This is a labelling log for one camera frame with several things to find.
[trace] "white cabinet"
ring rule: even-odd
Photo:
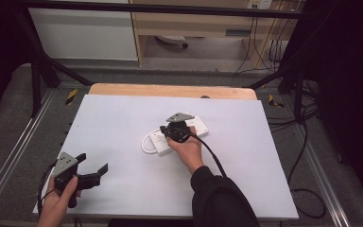
[[[30,9],[30,13],[43,48],[51,58],[137,61],[129,12]]]

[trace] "white cable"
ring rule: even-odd
[[[150,132],[148,135],[146,135],[146,137],[144,137],[143,142],[141,142],[141,149],[143,150],[143,152],[147,153],[147,154],[154,154],[154,153],[158,153],[158,150],[154,149],[154,150],[146,150],[146,148],[144,147],[144,143],[146,142],[147,138],[155,131]]]

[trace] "white power strip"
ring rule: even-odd
[[[196,132],[198,137],[207,135],[209,132],[205,124],[202,122],[201,118],[199,118],[199,116],[195,116],[195,118],[191,120],[186,120],[185,123],[187,124],[187,126],[196,127]],[[173,150],[167,145],[166,138],[164,137],[164,134],[161,133],[160,129],[152,132],[149,135],[149,138],[151,139],[152,144],[156,149],[156,152],[150,152],[150,153],[158,153],[158,155],[162,156]]]

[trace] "power strip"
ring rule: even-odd
[[[186,120],[185,123],[187,124],[187,126],[196,127],[196,132],[197,132],[198,137],[205,136],[209,132],[208,128],[205,126],[205,124],[202,122],[202,120],[201,120],[201,118],[199,118],[199,116],[195,116],[194,119],[191,119],[191,120]],[[161,133],[160,129],[151,133],[149,135],[149,138],[151,139],[152,144],[154,145],[155,149],[157,150],[158,155],[162,156],[164,154],[167,154],[170,151],[173,151],[173,149],[167,145],[166,138],[164,137],[164,134]]]
[[[247,9],[269,9],[272,0],[250,0]]]

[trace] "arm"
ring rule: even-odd
[[[180,144],[167,138],[168,145],[176,150],[181,161],[192,174],[193,219],[201,226],[259,226],[250,203],[238,186],[229,178],[214,176],[202,162],[201,143],[190,136]]]

